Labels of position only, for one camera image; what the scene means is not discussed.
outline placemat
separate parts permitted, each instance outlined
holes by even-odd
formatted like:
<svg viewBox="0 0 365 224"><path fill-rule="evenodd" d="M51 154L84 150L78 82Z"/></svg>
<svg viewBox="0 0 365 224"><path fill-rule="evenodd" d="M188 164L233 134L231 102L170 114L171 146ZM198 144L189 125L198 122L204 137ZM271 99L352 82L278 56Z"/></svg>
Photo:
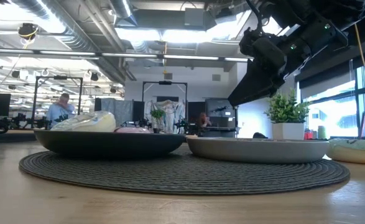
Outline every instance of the placemat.
<svg viewBox="0 0 365 224"><path fill-rule="evenodd" d="M180 195L288 192L349 178L347 168L324 159L306 164L249 164L203 159L186 149L140 161L90 161L39 152L23 158L19 166L32 175L69 184Z"/></svg>

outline small green plant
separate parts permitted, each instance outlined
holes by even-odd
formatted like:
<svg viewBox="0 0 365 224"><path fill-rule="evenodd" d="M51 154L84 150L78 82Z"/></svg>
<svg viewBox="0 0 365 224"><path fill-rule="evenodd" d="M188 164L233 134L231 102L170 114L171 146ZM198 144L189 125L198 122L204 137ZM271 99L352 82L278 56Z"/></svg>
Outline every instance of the small green plant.
<svg viewBox="0 0 365 224"><path fill-rule="evenodd" d="M156 119L156 120L159 120L160 118L162 118L164 115L165 115L165 112L164 110L161 110L161 109L157 109L157 110L152 110L150 112L150 115Z"/></svg>
<svg viewBox="0 0 365 224"><path fill-rule="evenodd" d="M264 113L273 123L304 123L309 113L310 103L297 103L294 90L288 96L276 94L269 103L269 110Z"/></svg>

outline person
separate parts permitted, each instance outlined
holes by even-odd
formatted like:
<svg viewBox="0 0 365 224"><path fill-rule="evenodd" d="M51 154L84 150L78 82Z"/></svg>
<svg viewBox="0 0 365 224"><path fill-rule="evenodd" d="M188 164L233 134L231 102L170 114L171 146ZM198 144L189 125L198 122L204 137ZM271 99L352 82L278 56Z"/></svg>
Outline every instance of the person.
<svg viewBox="0 0 365 224"><path fill-rule="evenodd" d="M206 113L202 112L199 117L198 125L201 128L205 128L207 126L211 126L211 121L209 117L207 117Z"/></svg>
<svg viewBox="0 0 365 224"><path fill-rule="evenodd" d="M75 107L69 102L69 94L62 93L59 100L53 103L47 112L47 121L51 121L50 128L57 123L70 118L74 114Z"/></svg>

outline man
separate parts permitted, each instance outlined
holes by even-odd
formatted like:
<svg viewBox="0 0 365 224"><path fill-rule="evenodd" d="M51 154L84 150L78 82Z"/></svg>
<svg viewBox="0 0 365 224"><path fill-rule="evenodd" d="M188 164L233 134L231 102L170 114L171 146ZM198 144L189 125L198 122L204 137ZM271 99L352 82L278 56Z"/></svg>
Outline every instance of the man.
<svg viewBox="0 0 365 224"><path fill-rule="evenodd" d="M47 120L52 121L50 127L52 128L57 123L70 118L74 114L75 107L68 104L69 94L62 93L59 100L52 104L47 112Z"/></svg>

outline potted plant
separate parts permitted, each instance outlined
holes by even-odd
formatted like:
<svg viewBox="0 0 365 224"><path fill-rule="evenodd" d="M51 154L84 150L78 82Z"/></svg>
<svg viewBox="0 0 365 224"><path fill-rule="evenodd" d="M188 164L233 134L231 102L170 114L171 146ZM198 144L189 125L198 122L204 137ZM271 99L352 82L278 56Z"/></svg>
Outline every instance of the potted plant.
<svg viewBox="0 0 365 224"><path fill-rule="evenodd" d="M153 123L154 124L153 132L159 133L160 132L160 129L159 129L160 119L165 115L165 112L162 109L157 109L157 110L152 110L150 112L150 115L155 120L155 122Z"/></svg>
<svg viewBox="0 0 365 224"><path fill-rule="evenodd" d="M294 90L288 96L278 93L269 102L265 114L272 121L273 138L303 140L309 103L297 103Z"/></svg>

